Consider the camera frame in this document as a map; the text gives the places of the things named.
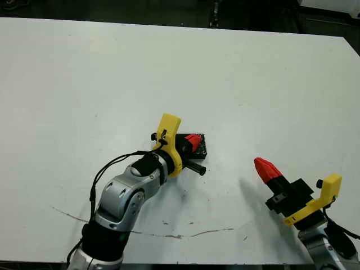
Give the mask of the right gripper yellow mount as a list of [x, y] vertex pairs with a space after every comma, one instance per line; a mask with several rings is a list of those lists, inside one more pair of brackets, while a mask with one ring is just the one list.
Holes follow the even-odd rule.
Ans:
[[313, 190], [301, 178], [290, 183], [269, 161], [254, 159], [255, 169], [264, 184], [273, 192], [265, 204], [269, 210], [282, 214], [284, 223], [296, 228], [310, 228], [326, 221], [322, 208], [331, 205], [339, 195], [342, 176], [332, 174], [319, 180], [320, 197], [312, 197]]

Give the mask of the left gripper yellow mount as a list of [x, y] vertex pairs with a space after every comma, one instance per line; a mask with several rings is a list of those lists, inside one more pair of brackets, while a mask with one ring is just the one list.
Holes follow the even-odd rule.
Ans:
[[156, 142], [155, 154], [159, 155], [167, 166], [166, 175], [176, 177], [184, 169], [203, 176], [206, 167], [197, 163], [207, 156], [205, 135], [202, 133], [178, 133], [181, 119], [172, 114], [163, 114], [157, 131], [151, 135]]

